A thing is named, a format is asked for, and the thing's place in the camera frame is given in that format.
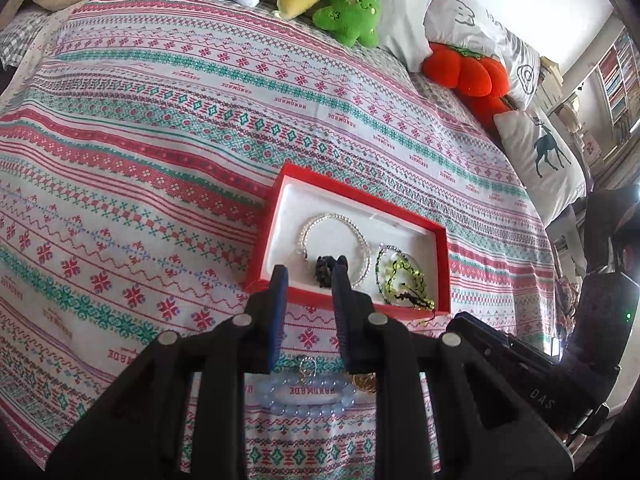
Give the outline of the red jewelry box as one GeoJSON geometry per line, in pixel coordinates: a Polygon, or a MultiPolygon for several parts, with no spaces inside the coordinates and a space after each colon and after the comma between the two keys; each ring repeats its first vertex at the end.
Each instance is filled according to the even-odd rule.
{"type": "Polygon", "coordinates": [[[427,320],[451,311],[447,231],[440,224],[329,177],[285,164],[268,195],[247,292],[288,268],[288,299],[322,309],[331,291],[319,261],[345,257],[348,279],[375,309],[398,320],[427,320]]]}

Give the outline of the white deer pillow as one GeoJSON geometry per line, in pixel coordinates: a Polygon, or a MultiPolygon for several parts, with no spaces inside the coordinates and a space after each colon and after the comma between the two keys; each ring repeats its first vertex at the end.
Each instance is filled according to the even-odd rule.
{"type": "Polygon", "coordinates": [[[494,124],[544,226],[587,195],[578,159],[539,107],[495,114],[494,124]]]}

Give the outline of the orange pumpkin plush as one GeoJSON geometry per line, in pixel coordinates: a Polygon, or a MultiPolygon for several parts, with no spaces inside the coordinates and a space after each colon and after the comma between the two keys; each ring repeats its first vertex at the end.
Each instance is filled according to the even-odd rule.
{"type": "Polygon", "coordinates": [[[431,50],[422,63],[422,74],[452,90],[487,131],[496,132],[495,116],[511,110],[506,104],[510,84],[503,64],[449,44],[431,44],[431,50]]]}

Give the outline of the bookshelf with books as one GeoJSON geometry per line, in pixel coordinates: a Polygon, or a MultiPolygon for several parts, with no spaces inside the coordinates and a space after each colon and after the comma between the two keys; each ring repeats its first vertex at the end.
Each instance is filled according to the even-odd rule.
{"type": "Polygon", "coordinates": [[[614,139],[626,141],[639,128],[639,50],[623,29],[598,64],[614,139]]]}

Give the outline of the patterned bed cover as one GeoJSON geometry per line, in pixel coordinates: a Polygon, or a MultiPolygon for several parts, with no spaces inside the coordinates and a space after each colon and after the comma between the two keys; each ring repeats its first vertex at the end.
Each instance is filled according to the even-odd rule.
{"type": "Polygon", "coordinates": [[[1,420],[29,463],[163,330],[211,330],[288,162],[445,227],[451,307],[549,350],[554,265],[458,97],[264,6],[87,0],[1,99],[1,420]]]}

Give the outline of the grey printed pillow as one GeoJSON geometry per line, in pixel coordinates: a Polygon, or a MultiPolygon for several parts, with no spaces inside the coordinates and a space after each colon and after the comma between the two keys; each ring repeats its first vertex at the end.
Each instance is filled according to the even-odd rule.
{"type": "Polygon", "coordinates": [[[424,16],[430,44],[448,44],[500,61],[509,76],[506,96],[525,110],[537,90],[540,55],[476,0],[432,0],[424,16]]]}

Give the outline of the green star plush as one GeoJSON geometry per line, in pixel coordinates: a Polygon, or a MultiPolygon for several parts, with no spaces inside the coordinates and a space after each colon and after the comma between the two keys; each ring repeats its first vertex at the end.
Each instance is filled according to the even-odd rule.
{"type": "Polygon", "coordinates": [[[345,47],[359,42],[363,47],[378,46],[381,0],[329,0],[318,9],[312,22],[345,47]]]}

